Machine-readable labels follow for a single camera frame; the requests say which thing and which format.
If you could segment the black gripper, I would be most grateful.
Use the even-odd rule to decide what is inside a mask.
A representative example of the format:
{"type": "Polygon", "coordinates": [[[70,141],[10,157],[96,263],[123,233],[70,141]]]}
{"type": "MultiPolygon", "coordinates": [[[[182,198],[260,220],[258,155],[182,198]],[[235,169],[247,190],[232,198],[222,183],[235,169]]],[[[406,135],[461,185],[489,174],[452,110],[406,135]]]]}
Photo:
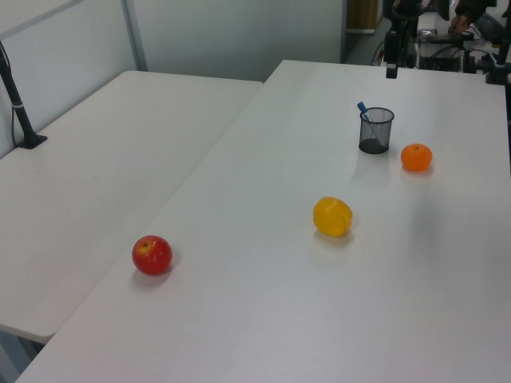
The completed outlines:
{"type": "Polygon", "coordinates": [[[384,62],[386,63],[386,78],[396,78],[398,66],[415,66],[416,48],[410,31],[391,30],[386,33],[384,62]]]}

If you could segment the bystander hand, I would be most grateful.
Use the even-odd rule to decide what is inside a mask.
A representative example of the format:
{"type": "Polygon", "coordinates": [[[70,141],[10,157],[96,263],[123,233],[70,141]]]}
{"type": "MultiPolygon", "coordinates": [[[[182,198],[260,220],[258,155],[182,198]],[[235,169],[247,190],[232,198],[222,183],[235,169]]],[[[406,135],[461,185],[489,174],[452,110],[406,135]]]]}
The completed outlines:
{"type": "Polygon", "coordinates": [[[449,32],[452,34],[461,34],[469,28],[469,19],[466,15],[461,14],[455,16],[450,24],[449,32]]]}

